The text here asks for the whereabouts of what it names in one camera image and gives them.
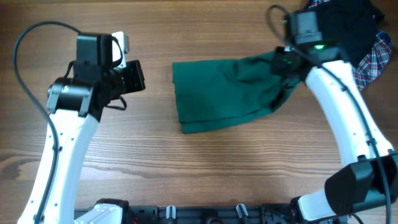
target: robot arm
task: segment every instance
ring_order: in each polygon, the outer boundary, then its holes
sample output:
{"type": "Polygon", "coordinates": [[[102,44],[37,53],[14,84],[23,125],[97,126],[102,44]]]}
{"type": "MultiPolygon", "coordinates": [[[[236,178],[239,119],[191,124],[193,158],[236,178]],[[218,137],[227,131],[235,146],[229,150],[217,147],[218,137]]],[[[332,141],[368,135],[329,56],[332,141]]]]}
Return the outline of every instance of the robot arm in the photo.
{"type": "MultiPolygon", "coordinates": [[[[356,101],[359,103],[363,113],[365,114],[366,120],[371,128],[372,134],[377,142],[377,149],[379,151],[380,156],[388,156],[390,152],[393,152],[391,143],[382,135],[375,122],[373,121],[368,108],[366,107],[360,92],[356,88],[355,82],[353,80],[352,67],[350,63],[344,63],[342,60],[327,62],[323,64],[326,68],[331,70],[335,75],[337,75],[343,83],[351,90],[353,95],[356,98],[356,101]]],[[[333,131],[333,134],[336,138],[338,149],[340,152],[341,164],[343,167],[347,167],[350,164],[355,164],[358,161],[366,160],[366,159],[374,159],[376,156],[374,155],[373,149],[368,145],[368,138],[366,136],[366,131],[363,127],[363,124],[359,118],[358,110],[354,107],[351,99],[348,95],[341,90],[341,86],[337,83],[331,76],[329,76],[322,68],[313,67],[305,79],[305,83],[308,88],[312,91],[312,93],[317,98],[328,122],[333,131]]],[[[367,169],[360,168],[354,174],[359,175],[360,172],[364,172],[367,169]]],[[[368,176],[372,176],[375,174],[372,170],[368,170],[368,176]]],[[[341,191],[341,197],[349,196],[349,190],[352,188],[352,182],[349,180],[354,180],[354,175],[352,179],[346,178],[346,182],[341,183],[341,188],[338,189],[341,191]]],[[[368,184],[369,190],[371,189],[372,184],[368,184]]],[[[384,203],[384,197],[379,194],[379,198],[377,200],[378,203],[384,203]]],[[[375,201],[364,202],[365,198],[363,198],[362,207],[371,206],[371,204],[375,203],[375,201]]],[[[339,201],[341,205],[344,204],[343,198],[339,201]]],[[[351,210],[354,208],[356,203],[353,201],[345,204],[345,208],[351,210]]],[[[331,208],[331,205],[326,197],[325,190],[319,190],[312,194],[308,194],[302,196],[298,200],[298,206],[300,208],[300,212],[304,220],[314,221],[321,220],[323,218],[335,217],[336,213],[331,208]]],[[[334,209],[337,212],[341,212],[344,209],[334,209]]],[[[340,214],[340,215],[349,215],[350,213],[358,212],[358,211],[350,211],[349,213],[340,214]]]]}
{"type": "MultiPolygon", "coordinates": [[[[58,132],[60,150],[41,223],[73,223],[83,160],[103,108],[123,94],[145,89],[139,61],[126,62],[124,53],[128,53],[128,37],[122,32],[79,34],[74,77],[58,78],[49,88],[47,109],[58,132]],[[118,62],[118,67],[112,68],[114,62],[118,62]]],[[[48,126],[42,160],[29,201],[18,220],[20,224],[34,223],[52,166],[52,146],[48,126]]],[[[121,223],[124,206],[102,203],[76,222],[121,223]]]]}

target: green led light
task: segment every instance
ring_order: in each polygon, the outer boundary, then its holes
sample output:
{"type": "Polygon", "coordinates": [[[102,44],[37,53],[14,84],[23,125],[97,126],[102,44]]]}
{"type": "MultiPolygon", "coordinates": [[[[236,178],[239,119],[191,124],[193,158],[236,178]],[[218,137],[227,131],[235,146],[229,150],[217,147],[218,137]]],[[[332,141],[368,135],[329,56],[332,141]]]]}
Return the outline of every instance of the green led light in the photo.
{"type": "Polygon", "coordinates": [[[322,50],[324,47],[325,47],[325,45],[323,45],[323,44],[321,44],[321,45],[315,45],[315,46],[313,46],[315,49],[317,49],[317,50],[322,50]]]}

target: plaid shirt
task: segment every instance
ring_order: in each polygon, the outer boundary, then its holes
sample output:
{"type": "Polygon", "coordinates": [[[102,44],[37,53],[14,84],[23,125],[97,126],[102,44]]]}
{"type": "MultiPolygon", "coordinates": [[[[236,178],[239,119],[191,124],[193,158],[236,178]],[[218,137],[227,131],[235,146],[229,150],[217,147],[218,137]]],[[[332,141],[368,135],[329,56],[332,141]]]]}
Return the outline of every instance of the plaid shirt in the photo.
{"type": "MultiPolygon", "coordinates": [[[[328,1],[310,0],[305,8],[308,9],[328,1]]],[[[390,36],[386,32],[379,30],[376,34],[372,52],[362,59],[357,68],[353,67],[354,79],[359,90],[363,90],[369,83],[378,78],[390,60],[391,53],[392,40],[390,36]]]]}

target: wood grain surface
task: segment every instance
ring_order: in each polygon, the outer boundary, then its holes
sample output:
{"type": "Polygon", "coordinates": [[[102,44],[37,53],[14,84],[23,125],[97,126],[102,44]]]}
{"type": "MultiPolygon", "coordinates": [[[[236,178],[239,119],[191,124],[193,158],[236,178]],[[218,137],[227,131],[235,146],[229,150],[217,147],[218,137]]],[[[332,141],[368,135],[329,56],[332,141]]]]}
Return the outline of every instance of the wood grain surface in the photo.
{"type": "MultiPolygon", "coordinates": [[[[131,205],[200,206],[289,202],[323,187],[341,168],[338,149],[318,102],[299,86],[276,113],[208,133],[181,133],[172,62],[241,58],[281,43],[264,22],[280,1],[134,1],[0,4],[0,223],[15,223],[32,190],[46,123],[16,82],[12,49],[29,25],[56,20],[83,31],[130,38],[128,60],[139,59],[147,89],[127,95],[127,111],[105,110],[83,164],[76,208],[100,198],[131,205]]],[[[398,40],[397,1],[377,1],[382,29],[398,40]]],[[[19,51],[23,79],[45,104],[47,88],[75,58],[76,34],[47,26],[27,35],[19,51]]],[[[385,136],[398,146],[398,57],[363,91],[385,136]]],[[[384,208],[360,213],[384,222],[384,208]]],[[[393,206],[398,223],[398,206],[393,206]]]]}

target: green cloth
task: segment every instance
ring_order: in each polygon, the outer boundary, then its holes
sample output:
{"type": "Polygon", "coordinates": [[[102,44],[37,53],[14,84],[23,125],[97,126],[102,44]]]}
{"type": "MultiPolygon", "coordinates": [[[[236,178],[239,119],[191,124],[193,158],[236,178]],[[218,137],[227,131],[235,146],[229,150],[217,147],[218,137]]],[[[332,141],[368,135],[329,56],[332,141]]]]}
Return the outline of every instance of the green cloth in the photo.
{"type": "Polygon", "coordinates": [[[226,128],[273,113],[297,78],[271,74],[273,52],[240,60],[174,62],[173,81],[183,133],[226,128]]]}

